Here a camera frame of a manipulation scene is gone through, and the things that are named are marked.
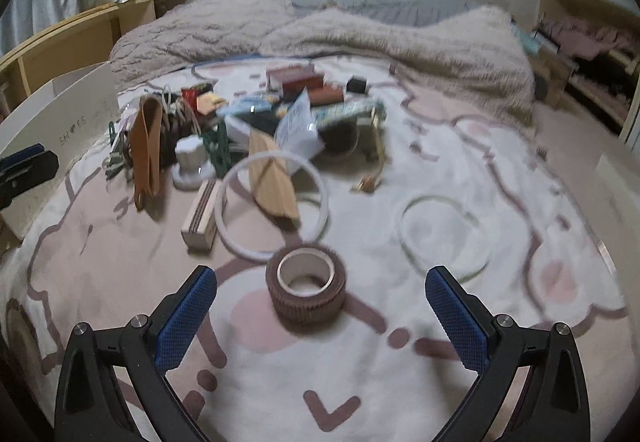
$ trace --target tape roll core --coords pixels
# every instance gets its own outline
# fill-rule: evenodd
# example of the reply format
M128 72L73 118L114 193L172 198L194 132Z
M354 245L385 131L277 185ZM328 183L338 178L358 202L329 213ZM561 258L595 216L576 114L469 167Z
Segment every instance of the tape roll core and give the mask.
M292 283L302 277L318 287L293 288ZM335 252L316 243L280 249L267 263L265 279L278 315L302 325L331 320L346 297L344 263Z

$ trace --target wooden shelf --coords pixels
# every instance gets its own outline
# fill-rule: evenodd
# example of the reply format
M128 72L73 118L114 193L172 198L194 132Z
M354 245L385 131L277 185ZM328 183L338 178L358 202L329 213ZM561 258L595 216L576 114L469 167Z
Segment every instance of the wooden shelf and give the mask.
M104 62L124 34L187 0L107 3L51 25L0 58L0 86L11 110L63 73Z

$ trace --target beige fluffy blanket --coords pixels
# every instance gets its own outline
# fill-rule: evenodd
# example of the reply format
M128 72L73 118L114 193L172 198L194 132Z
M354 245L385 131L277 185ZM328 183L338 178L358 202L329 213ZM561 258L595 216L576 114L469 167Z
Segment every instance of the beige fluffy blanket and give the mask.
M386 57L405 83L474 102L527 132L534 78L510 20L482 7L410 28L336 8L296 19L289 0L196 0L123 36L110 59L123 89L236 54Z

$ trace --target blue gripper pad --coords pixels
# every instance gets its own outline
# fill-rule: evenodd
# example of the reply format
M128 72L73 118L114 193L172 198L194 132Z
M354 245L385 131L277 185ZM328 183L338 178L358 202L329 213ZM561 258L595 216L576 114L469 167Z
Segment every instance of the blue gripper pad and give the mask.
M156 343L156 368L163 374L180 366L217 291L216 274L207 268L160 330Z
M460 297L437 269L427 272L427 301L468 370L482 374L489 365L488 340Z

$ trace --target white ring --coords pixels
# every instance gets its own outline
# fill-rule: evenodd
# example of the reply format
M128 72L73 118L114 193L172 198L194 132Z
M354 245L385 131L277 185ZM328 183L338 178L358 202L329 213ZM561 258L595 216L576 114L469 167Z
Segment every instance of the white ring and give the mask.
M300 260L297 264L293 265L292 258L299 255L313 256L314 258L317 258L317 260L321 263L305 263L304 261ZM331 285L331 282L335 277L335 266L331 258L321 250L302 247L297 248L296 250L292 250L282 258L282 260L278 264L276 276L278 278L280 287L282 287L284 292L286 292L287 294L291 294L297 297L313 297L329 288L329 285ZM295 281L299 277L304 276L315 276L320 281L326 280L326 283L324 283L321 288L314 290L295 290L290 287L291 282Z
M316 222L316 226L309 233L308 237L301 237L301 240L304 243L313 243L318 240L320 234L322 234L322 229L324 229L324 225L326 224L326 221L329 217L329 192L326 189L326 185L324 184L324 180L322 179L320 172L311 164L311 162L309 162L305 158L290 151L275 150L261 151L239 161L238 164L233 166L231 170L226 174L225 178L222 180L220 188L218 189L218 193L216 195L216 203L214 205L214 217L216 219L216 226L218 227L218 232L220 233L220 236L222 237L229 250L233 251L238 256L262 263L266 263L267 261L269 261L270 258L276 253L276 251L260 252L257 250L249 250L232 240L229 236L229 231L226 228L225 222L222 220L222 209L224 207L224 202L226 199L226 189L229 186L229 182L238 175L239 171L242 168L249 165L254 160L267 158L284 158L285 160L290 160L293 163L299 165L303 168L303 170L309 173L309 176L311 176L314 183L316 184L316 187L318 188L318 192L320 193L320 213L318 215L318 221Z
M487 234L484 225L480 223L480 220L478 220L476 215L465 209L461 203L452 198L444 197L441 195L418 195L409 199L408 202L402 207L402 211L398 213L396 218L396 231L398 231L398 238L400 240L400 243L402 244L402 247L406 250L406 252L408 252L410 257L413 258L414 261L425 262L425 258L420 255L420 248L418 248L418 246L414 244L413 240L407 234L406 222L403 219L404 215L411 207L413 207L416 203L424 201L448 203L454 209L456 209L457 212L459 212L467 222L475 226L475 228L482 232L482 234L484 234L484 237L487 238L487 241L485 241L483 244L484 250L481 250L481 252L476 253L476 255L474 256L475 263L466 267L466 274L464 276L456 276L456 278L459 282L463 282L478 275L482 271L482 269L484 269L487 263L489 263L489 258L491 257L492 247L489 244L489 235ZM426 273L431 268L431 266L420 267L421 271L423 271L424 273ZM447 268L449 268L452 273L456 272L456 270L452 267Z

